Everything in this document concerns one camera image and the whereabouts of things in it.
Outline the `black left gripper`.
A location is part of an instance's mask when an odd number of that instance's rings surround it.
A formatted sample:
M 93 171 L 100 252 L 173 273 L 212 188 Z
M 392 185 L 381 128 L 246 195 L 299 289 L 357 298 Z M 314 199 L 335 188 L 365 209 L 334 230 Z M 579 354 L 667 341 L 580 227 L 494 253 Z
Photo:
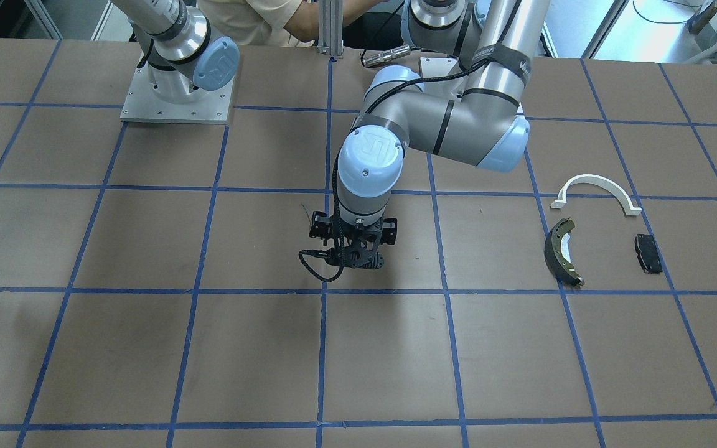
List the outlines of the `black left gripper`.
M 382 218 L 370 226 L 351 226 L 344 221 L 340 223 L 342 237 L 346 238 L 340 249 L 310 250 L 308 254 L 324 259 L 330 266 L 339 266 L 340 262 L 344 261 L 347 268 L 380 269 L 384 265 L 384 259 L 378 252 L 378 247 L 395 244 L 398 219 Z

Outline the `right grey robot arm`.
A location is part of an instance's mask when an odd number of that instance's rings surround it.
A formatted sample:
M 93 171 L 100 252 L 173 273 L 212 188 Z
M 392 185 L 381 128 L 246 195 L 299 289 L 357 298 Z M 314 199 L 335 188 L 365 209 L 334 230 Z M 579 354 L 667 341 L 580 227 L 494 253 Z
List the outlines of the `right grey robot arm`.
M 225 87 L 237 74 L 237 44 L 210 25 L 202 11 L 182 1 L 114 1 L 126 14 L 143 57 L 150 65 L 181 73 L 205 91 Z

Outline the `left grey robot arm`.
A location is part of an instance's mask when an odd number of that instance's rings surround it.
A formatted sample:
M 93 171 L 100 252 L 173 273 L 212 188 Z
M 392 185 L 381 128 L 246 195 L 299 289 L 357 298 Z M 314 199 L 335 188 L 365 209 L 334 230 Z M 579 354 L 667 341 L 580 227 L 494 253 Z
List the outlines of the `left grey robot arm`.
M 376 73 L 335 157 L 333 212 L 315 212 L 309 235 L 333 242 L 302 250 L 339 268 L 378 269 L 378 247 L 396 239 L 384 217 L 410 148 L 482 169 L 509 172 L 521 161 L 530 125 L 518 113 L 532 76 L 548 1 L 407 1 L 405 42 L 455 57 L 441 77 L 403 65 Z

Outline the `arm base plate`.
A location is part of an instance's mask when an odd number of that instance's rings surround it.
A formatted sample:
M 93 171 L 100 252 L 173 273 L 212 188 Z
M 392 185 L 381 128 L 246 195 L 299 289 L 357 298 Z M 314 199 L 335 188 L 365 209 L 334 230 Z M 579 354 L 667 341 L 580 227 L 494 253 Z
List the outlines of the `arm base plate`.
M 421 57 L 420 74 L 423 78 L 445 77 L 450 75 L 458 60 L 447 57 Z
M 120 119 L 148 124 L 228 124 L 235 79 L 214 91 L 200 89 L 177 71 L 137 68 Z

